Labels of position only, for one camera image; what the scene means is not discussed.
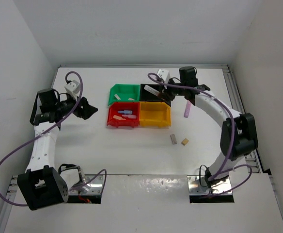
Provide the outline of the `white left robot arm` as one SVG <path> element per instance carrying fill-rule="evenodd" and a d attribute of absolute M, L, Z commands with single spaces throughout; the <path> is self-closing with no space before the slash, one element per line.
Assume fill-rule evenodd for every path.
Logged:
<path fill-rule="evenodd" d="M 55 168 L 56 141 L 61 130 L 60 121 L 65 116 L 73 113 L 87 120 L 98 109 L 89 105 L 85 97 L 78 97 L 80 88 L 76 85 L 65 90 L 65 100 L 61 100 L 53 88 L 36 94 L 30 123 L 37 139 L 25 173 L 17 178 L 18 187 L 32 211 L 68 202 L 69 190 L 79 188 L 86 180 L 80 166 L 63 164 Z"/>

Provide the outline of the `orange correction tape dispenser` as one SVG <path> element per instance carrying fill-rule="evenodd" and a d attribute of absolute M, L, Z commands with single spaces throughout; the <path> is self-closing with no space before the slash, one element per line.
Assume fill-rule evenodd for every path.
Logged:
<path fill-rule="evenodd" d="M 113 118 L 116 119 L 116 120 L 124 120 L 122 117 L 116 116 L 116 115 L 114 115 Z"/>

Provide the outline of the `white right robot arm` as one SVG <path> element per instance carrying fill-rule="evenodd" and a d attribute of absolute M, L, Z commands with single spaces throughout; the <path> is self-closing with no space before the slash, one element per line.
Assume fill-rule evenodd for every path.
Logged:
<path fill-rule="evenodd" d="M 162 83 L 160 96 L 174 100 L 183 96 L 191 104 L 207 113 L 221 128 L 220 154 L 206 168 L 202 186 L 211 187 L 226 180 L 239 160 L 258 147 L 254 116 L 234 110 L 215 97 L 205 84 L 199 84 L 195 67 L 181 67 L 178 82 L 170 77 L 169 71 L 159 69 L 156 80 Z"/>

